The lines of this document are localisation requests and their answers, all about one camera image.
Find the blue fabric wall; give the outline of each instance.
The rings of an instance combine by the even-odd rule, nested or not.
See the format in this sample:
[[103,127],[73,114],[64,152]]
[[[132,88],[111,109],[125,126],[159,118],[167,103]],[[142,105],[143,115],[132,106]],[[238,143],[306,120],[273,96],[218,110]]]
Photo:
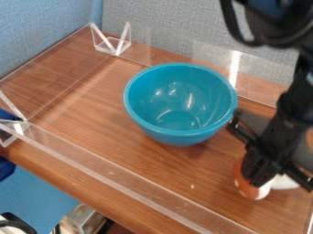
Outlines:
[[[100,25],[101,0],[0,0],[0,77],[76,29]],[[0,182],[0,213],[48,234],[77,201],[17,167]]]

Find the teal bowl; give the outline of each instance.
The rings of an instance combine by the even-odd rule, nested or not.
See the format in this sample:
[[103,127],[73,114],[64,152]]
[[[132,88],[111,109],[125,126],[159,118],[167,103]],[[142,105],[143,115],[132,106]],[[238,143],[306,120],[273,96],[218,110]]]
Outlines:
[[230,121],[236,95],[214,70],[168,63],[135,75],[124,88],[123,104],[152,139],[187,146],[204,141]]

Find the wooden surface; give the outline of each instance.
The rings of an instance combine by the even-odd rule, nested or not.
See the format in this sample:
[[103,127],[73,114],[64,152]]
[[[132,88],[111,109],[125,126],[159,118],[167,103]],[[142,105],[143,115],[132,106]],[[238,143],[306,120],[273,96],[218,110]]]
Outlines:
[[[135,53],[135,47],[140,45],[129,48],[128,55]],[[151,64],[200,63],[156,48],[150,52]],[[227,75],[226,69],[210,67]],[[302,189],[271,192],[258,202],[238,195],[232,166],[245,146],[224,130],[188,148],[158,144],[143,134],[121,106],[124,85],[143,68],[93,51],[89,29],[83,29],[12,75],[1,90],[34,124],[243,226],[259,233],[305,233],[311,195]],[[285,90],[249,75],[238,78],[238,92],[263,103],[273,103]],[[239,107],[262,116],[274,114],[273,108],[246,99],[239,99]],[[1,154],[133,233],[194,233],[24,142],[17,141]],[[89,158],[77,156],[76,160],[92,164]],[[96,163],[92,166],[99,173],[105,170]]]

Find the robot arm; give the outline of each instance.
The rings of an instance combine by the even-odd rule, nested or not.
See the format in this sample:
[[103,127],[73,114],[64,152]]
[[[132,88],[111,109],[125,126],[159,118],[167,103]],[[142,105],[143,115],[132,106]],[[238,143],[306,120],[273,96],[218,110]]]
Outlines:
[[220,0],[224,23],[234,39],[250,47],[295,48],[299,58],[289,90],[277,101],[277,114],[257,134],[240,125],[240,115],[228,126],[231,133],[247,143],[247,152],[236,167],[239,181],[250,189],[261,188],[275,175],[287,175],[307,191],[311,177],[303,172],[307,150],[306,132],[313,125],[313,2],[310,0],[240,0],[249,28],[254,36],[246,40],[236,24],[231,0]]

